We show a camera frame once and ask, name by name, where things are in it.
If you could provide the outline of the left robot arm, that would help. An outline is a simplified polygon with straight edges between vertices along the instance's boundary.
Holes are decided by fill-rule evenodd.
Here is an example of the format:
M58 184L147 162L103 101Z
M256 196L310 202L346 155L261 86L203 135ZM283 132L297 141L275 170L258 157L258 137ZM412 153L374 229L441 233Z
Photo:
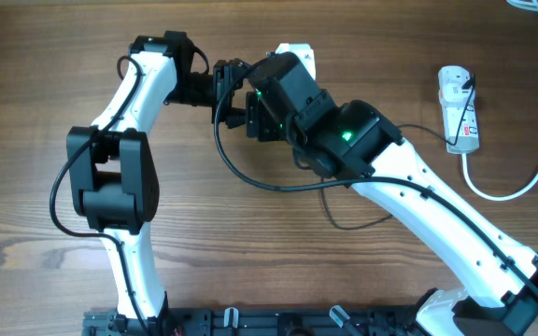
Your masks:
M118 59L121 83L104 112L66 137L60 175L70 178L73 206L90 228L86 235L105 246L119 294L105 324L109 333L164 335L176 325L150 238L160 185L149 134L164 105L215 109L225 85L247 68L234 59L194 72L201 52L184 32L138 36Z

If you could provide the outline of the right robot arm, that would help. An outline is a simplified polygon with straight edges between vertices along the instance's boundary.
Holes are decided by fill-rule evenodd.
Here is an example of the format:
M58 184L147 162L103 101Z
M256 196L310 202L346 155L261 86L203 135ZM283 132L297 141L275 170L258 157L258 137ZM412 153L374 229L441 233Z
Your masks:
M322 180L378 204L460 280L417 306L428 335L521 335L538 316L538 252L498 230L440 179L372 105L337 105L291 52L254 64L248 81L270 130Z

